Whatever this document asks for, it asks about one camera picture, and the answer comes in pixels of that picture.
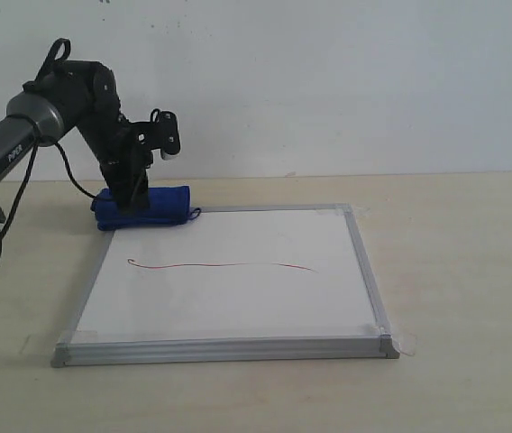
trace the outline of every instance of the blue cloth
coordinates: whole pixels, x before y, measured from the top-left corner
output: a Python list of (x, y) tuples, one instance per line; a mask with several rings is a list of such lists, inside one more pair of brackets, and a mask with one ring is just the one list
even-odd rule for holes
[[(157, 187), (148, 189), (150, 208), (123, 215), (113, 201), (95, 199), (91, 209), (97, 228), (102, 231), (137, 226), (178, 226), (195, 219), (200, 209), (190, 211), (190, 187)], [(111, 198), (108, 188), (102, 189), (99, 198)]]

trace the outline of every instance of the beige table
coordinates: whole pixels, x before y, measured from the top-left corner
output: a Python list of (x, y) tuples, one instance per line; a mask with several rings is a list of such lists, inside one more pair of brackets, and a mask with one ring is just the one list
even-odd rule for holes
[(416, 356), (51, 369), (102, 236), (70, 184), (33, 183), (0, 264), (0, 432), (512, 431), (512, 173), (189, 184), (200, 206), (351, 203)]

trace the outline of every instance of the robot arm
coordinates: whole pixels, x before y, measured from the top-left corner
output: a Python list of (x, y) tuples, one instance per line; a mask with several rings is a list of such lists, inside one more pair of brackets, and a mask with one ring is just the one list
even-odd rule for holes
[(0, 121), (0, 181), (28, 152), (57, 143), (77, 127), (119, 210), (146, 208), (152, 150), (160, 149), (162, 159), (180, 150), (176, 116), (154, 110), (149, 122), (130, 122), (120, 111), (113, 72), (99, 62), (68, 60), (70, 48), (69, 40), (55, 41), (36, 79), (9, 101)]

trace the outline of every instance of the white wall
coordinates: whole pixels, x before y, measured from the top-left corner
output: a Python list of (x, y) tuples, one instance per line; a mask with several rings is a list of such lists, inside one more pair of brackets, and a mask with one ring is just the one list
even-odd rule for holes
[[(58, 37), (132, 120), (177, 112), (154, 178), (512, 170), (511, 0), (0, 0), (0, 117)], [(42, 150), (35, 179), (64, 177)]]

